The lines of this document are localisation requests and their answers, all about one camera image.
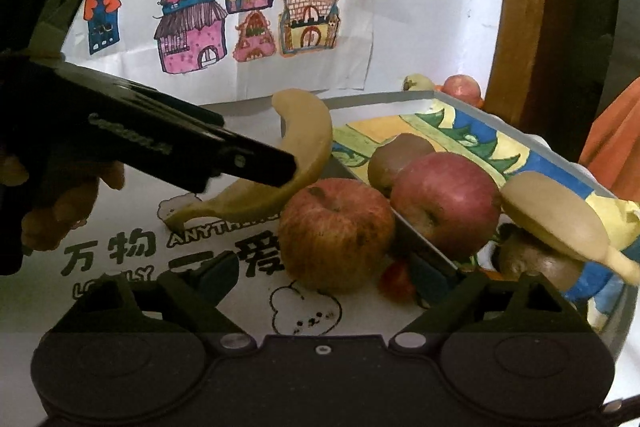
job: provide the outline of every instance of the orange cloth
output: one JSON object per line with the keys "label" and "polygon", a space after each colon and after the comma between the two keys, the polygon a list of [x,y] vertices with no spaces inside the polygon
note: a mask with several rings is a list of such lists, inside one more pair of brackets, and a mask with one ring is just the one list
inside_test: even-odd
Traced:
{"label": "orange cloth", "polygon": [[593,123],[579,162],[621,200],[640,201],[640,78]]}

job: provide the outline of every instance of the colorful tray liner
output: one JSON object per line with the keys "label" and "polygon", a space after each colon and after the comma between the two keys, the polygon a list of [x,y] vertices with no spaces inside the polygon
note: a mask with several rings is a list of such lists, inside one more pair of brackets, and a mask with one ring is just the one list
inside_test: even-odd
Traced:
{"label": "colorful tray liner", "polygon": [[[613,245],[628,257],[640,260],[640,218],[636,204],[598,196],[589,185],[513,137],[440,100],[433,100],[427,113],[373,118],[334,128],[334,157],[368,183],[367,163],[373,151],[400,133],[424,137],[436,151],[466,156],[488,172],[498,186],[523,171],[537,171],[555,179],[596,210]],[[589,322],[599,330],[606,324],[623,285],[609,269],[586,263],[580,279],[565,296],[574,303],[588,301]]]}

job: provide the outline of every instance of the apple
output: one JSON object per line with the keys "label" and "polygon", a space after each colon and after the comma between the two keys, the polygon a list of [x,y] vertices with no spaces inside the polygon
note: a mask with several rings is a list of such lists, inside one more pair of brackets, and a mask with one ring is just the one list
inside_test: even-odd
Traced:
{"label": "apple", "polygon": [[380,277],[378,290],[387,299],[398,304],[415,302],[417,293],[409,276],[409,261],[399,259],[391,263]]}
{"label": "apple", "polygon": [[481,107],[482,93],[480,86],[472,76],[468,74],[454,74],[442,84],[441,92],[468,103],[474,107]]}
{"label": "apple", "polygon": [[396,178],[391,206],[452,261],[463,263],[492,238],[500,191],[470,159],[434,152],[413,160]]}
{"label": "apple", "polygon": [[310,289],[354,291],[373,279],[393,241],[396,219],[375,188],[326,178],[298,191],[280,214],[280,258]]}

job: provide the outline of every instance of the wooden frame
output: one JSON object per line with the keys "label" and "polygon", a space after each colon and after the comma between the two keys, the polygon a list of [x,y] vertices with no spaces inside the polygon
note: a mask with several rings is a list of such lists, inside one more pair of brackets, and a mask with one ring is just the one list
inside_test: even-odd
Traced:
{"label": "wooden frame", "polygon": [[575,0],[503,0],[483,109],[544,136],[561,82]]}

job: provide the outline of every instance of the blue house drawing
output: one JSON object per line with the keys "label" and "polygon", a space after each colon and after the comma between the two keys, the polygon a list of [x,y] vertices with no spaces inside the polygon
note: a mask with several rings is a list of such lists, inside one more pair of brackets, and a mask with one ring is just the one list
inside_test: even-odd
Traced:
{"label": "blue house drawing", "polygon": [[120,0],[84,0],[84,20],[89,31],[89,54],[93,55],[120,40]]}

